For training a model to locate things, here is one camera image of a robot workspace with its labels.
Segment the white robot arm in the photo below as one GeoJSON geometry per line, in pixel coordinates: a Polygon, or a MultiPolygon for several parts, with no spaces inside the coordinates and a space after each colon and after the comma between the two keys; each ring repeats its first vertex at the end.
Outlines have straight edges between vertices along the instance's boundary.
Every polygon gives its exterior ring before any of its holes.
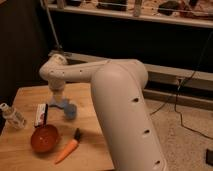
{"type": "Polygon", "coordinates": [[[55,54],[40,68],[52,91],[67,82],[88,82],[93,106],[116,171],[169,171],[143,96],[145,65],[107,59],[70,65],[55,54]]]}

